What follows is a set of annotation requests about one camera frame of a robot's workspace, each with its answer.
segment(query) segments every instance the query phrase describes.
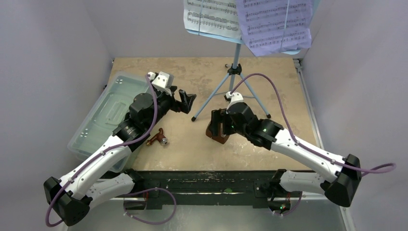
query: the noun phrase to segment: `brown pipe fitting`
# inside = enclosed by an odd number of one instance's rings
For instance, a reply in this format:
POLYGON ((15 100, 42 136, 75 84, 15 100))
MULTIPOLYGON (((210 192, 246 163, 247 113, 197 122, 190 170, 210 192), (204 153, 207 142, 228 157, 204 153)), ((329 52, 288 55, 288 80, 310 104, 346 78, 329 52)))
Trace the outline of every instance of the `brown pipe fitting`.
POLYGON ((150 146, 154 141, 159 141, 162 146, 168 144, 168 139, 164 136, 163 128, 159 128, 159 132, 156 133, 150 140, 146 142, 147 146, 150 146))

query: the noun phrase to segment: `beige tabletop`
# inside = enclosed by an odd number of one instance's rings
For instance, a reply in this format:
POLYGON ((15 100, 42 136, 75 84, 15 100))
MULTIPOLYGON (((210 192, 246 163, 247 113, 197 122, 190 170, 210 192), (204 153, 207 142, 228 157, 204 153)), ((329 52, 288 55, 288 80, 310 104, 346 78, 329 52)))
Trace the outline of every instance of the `beige tabletop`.
MULTIPOLYGON (((195 122, 191 117, 205 102, 227 73, 225 64, 232 57, 222 58, 115 58, 111 77, 117 71, 144 76, 147 72, 167 72, 174 75, 173 85, 188 94, 197 94, 191 112, 186 115, 169 111, 153 128, 151 135, 163 128, 169 145, 155 142, 144 145, 133 163, 135 170, 306 170, 306 166, 280 153, 253 146, 246 138, 234 134, 225 144, 205 135, 211 119, 211 110, 225 108, 223 95, 215 96, 200 113, 195 122)), ((242 73, 262 73, 272 79, 278 88, 285 113, 296 136, 316 144, 306 101, 291 58, 241 58, 242 73)), ((235 78, 235 84, 241 80, 235 78)), ((258 97, 269 110, 272 120, 284 124, 275 92, 262 77, 251 77, 251 84, 258 97)), ((229 79, 219 92, 227 91, 229 79)), ((251 96, 242 84, 238 92, 251 96)), ((258 118, 266 118, 255 99, 245 99, 258 118)))

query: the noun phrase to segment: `cable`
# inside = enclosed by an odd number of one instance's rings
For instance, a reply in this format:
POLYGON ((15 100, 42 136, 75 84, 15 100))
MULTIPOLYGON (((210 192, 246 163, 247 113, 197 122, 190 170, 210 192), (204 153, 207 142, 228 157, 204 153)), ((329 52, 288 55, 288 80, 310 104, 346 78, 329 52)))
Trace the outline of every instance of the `cable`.
POLYGON ((153 190, 164 191, 164 192, 168 193, 168 194, 171 196, 171 199, 173 199, 174 209, 173 209, 173 212, 171 213, 171 215, 170 215, 167 219, 165 219, 165 220, 163 220, 163 221, 159 221, 159 222, 152 222, 152 221, 142 220, 142 219, 140 219, 140 218, 137 218, 137 217, 135 217, 135 216, 129 214, 129 213, 126 211, 125 203, 123 203, 123 210, 125 211, 125 214, 128 215, 130 218, 133 218, 133 219, 135 219, 135 220, 138 220, 138 221, 143 222, 143 223, 148 224, 148 225, 161 225, 161 224, 164 224, 164 223, 168 222, 169 220, 171 220, 171 219, 174 217, 175 213, 176 213, 177 204, 176 204, 176 198, 175 198, 174 195, 173 195, 171 192, 169 192, 168 190, 162 189, 162 188, 153 188, 153 189, 146 189, 146 190, 143 190, 143 191, 140 191, 140 192, 134 192, 134 193, 125 194, 125 195, 123 195, 123 196, 135 196, 135 195, 137 195, 137 194, 146 193, 146 192, 153 191, 153 190))
MULTIPOLYGON (((154 105, 154 114, 153 114, 152 124, 150 125, 149 129, 148 129, 142 136, 140 136, 139 138, 135 139, 134 141, 128 141, 128 142, 124 142, 124 143, 121 143, 121 144, 117 144, 117 145, 108 147, 108 148, 106 148, 105 150, 103 150, 104 153, 106 153, 106 152, 108 152, 108 151, 110 151, 110 150, 112 150, 112 149, 114 149, 114 148, 121 147, 121 146, 127 146, 127 145, 134 144, 134 143, 137 143, 137 142, 143 140, 146 136, 148 136, 148 134, 152 131, 153 127, 155 126, 155 124, 156 124, 156 119, 157 119, 157 111, 158 111, 158 109, 157 109, 157 97, 156 97, 156 93, 154 92, 153 85, 152 85, 152 83, 150 82, 149 76, 150 76, 150 75, 147 74, 147 75, 145 75, 144 77, 146 78, 146 81, 147 81, 148 84, 149 84, 150 91, 152 92, 153 105, 154 105)), ((51 203, 50 203, 50 206, 48 206, 47 213, 46 213, 46 215, 45 215, 45 224, 46 224, 48 227, 55 227, 55 226, 61 224, 62 221, 63 221, 63 220, 61 219, 60 221, 58 221, 58 222, 56 222, 56 223, 54 223, 54 224, 51 224, 51 223, 50 223, 50 213, 51 213, 52 207, 54 207, 55 202, 56 202, 57 199, 60 197, 60 195, 62 194, 62 192, 69 186, 70 183, 73 183, 73 182, 74 182, 74 179, 77 178, 78 175, 79 175, 86 167, 88 167, 91 163, 93 163, 93 162, 94 162, 96 159, 98 159, 101 155, 102 155, 102 153, 98 153, 98 154, 96 154, 92 159, 90 159, 89 161, 87 161, 80 169, 78 169, 78 171, 76 171, 76 173, 71 177, 71 180, 69 180, 66 184, 64 184, 64 186, 63 186, 63 187, 57 192, 57 194, 54 196, 54 198, 52 199, 52 201, 51 201, 51 203)))
POLYGON ((297 144, 298 144, 300 147, 302 147, 303 149, 305 149, 305 150, 307 150, 307 151, 309 151, 309 152, 311 152, 311 153, 313 153, 313 154, 316 154, 317 156, 319 156, 319 157, 321 157, 321 158, 323 158, 323 159, 325 159, 325 160, 328 160, 328 161, 330 161, 330 162, 332 162, 332 163, 334 163, 334 164, 337 164, 337 165, 340 165, 340 166, 343 166, 343 167, 346 167, 346 168, 349 168, 349 169, 352 169, 352 170, 355 170, 355 171, 364 172, 364 173, 362 174, 362 176, 365 176, 365 175, 367 175, 367 174, 369 174, 369 173, 375 173, 375 174, 387 173, 387 172, 391 172, 392 170, 394 170, 394 169, 396 168, 396 164, 395 164, 395 163, 383 164, 383 165, 374 167, 374 168, 372 168, 372 169, 364 169, 364 168, 354 167, 354 166, 350 166, 350 165, 346 165, 346 164, 340 163, 340 162, 338 162, 338 161, 336 161, 336 160, 332 160, 332 159, 330 159, 329 157, 327 157, 327 156, 325 156, 325 155, 323 155, 323 154, 321 154, 321 153, 319 153, 319 152, 316 152, 316 151, 313 150, 313 149, 310 149, 310 148, 306 147, 305 145, 303 145, 301 142, 299 142, 299 141, 296 139, 296 137, 295 137, 295 135, 294 135, 294 133, 293 133, 293 131, 292 131, 292 128, 291 128, 291 126, 289 125, 288 119, 286 118, 285 111, 283 110, 283 104, 282 104, 282 101, 281 101, 281 97, 279 96, 278 89, 276 88, 275 84, 272 82, 272 80, 271 80, 270 78, 268 78, 267 76, 265 76, 264 74, 261 74, 261 73, 253 73, 253 74, 250 74, 250 75, 248 75, 247 77, 243 78, 243 79, 232 89, 231 93, 233 93, 247 78, 249 78, 249 77, 251 77, 251 76, 262 76, 262 77, 266 78, 266 79, 271 83, 273 89, 275 90, 276 96, 277 96, 277 98, 278 98, 279 106, 281 107, 281 108, 280 108, 280 111, 282 112, 282 116, 283 116, 283 119, 285 120, 286 126, 288 127, 288 131, 289 131, 289 133, 290 133, 290 136, 291 136, 291 138, 293 139, 293 141, 294 141, 295 143, 297 143, 297 144))

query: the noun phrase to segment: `white sheet music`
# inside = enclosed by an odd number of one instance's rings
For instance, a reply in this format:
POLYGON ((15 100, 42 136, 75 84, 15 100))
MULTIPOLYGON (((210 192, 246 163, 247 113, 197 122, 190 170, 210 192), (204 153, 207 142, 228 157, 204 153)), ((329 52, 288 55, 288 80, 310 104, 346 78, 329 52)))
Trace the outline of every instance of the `white sheet music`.
POLYGON ((184 0, 184 27, 233 39, 241 38, 235 0, 184 0))
POLYGON ((290 0, 288 9, 288 0, 236 0, 246 46, 255 56, 310 48, 313 2, 290 0))

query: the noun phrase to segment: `black bracket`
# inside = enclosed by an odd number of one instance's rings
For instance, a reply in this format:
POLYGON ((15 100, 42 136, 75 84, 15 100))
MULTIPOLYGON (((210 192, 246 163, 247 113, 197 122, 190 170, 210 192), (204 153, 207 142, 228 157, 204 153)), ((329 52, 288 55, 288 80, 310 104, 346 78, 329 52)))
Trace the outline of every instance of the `black bracket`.
POLYGON ((232 68, 233 64, 231 64, 231 67, 228 69, 228 74, 229 75, 240 75, 242 72, 242 67, 241 64, 238 64, 237 68, 232 68))

